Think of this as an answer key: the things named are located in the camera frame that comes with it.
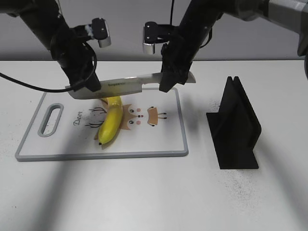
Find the black covered left gripper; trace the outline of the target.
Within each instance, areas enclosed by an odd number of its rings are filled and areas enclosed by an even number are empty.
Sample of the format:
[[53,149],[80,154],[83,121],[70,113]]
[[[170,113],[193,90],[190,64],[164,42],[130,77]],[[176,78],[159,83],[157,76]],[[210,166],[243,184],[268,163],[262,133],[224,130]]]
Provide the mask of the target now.
[[95,92],[100,89],[95,73],[97,57],[87,43],[91,39],[84,26],[61,26],[51,39],[51,56],[68,77],[69,90],[85,87]]

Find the black covered right gripper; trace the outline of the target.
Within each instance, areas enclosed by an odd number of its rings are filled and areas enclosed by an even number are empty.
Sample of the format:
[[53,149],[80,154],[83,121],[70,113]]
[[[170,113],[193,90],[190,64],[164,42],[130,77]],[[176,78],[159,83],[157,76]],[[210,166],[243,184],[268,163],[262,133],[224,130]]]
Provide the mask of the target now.
[[175,37],[162,53],[161,81],[159,90],[168,92],[177,83],[184,85],[197,51],[200,47],[200,28],[178,26]]

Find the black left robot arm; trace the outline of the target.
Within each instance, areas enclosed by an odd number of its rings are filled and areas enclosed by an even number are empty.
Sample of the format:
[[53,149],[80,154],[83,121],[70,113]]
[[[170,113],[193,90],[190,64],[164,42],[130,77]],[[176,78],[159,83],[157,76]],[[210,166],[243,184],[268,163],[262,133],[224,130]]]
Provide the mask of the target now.
[[44,47],[50,52],[52,59],[57,61],[69,79],[67,89],[45,89],[9,77],[0,76],[21,86],[49,93],[77,91],[83,87],[92,92],[101,89],[95,73],[97,56],[88,40],[98,39],[96,26],[100,19],[91,24],[70,28],[54,0],[2,0],[0,12],[11,17],[20,17],[35,34]]

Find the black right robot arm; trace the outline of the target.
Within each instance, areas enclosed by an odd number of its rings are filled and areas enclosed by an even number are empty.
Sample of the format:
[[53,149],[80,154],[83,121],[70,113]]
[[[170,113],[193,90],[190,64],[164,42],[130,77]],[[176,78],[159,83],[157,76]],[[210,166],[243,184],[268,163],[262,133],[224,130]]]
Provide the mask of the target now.
[[243,21],[264,18],[299,35],[298,56],[308,56],[308,2],[306,0],[192,0],[162,47],[162,92],[184,85],[193,59],[216,21],[228,14]]

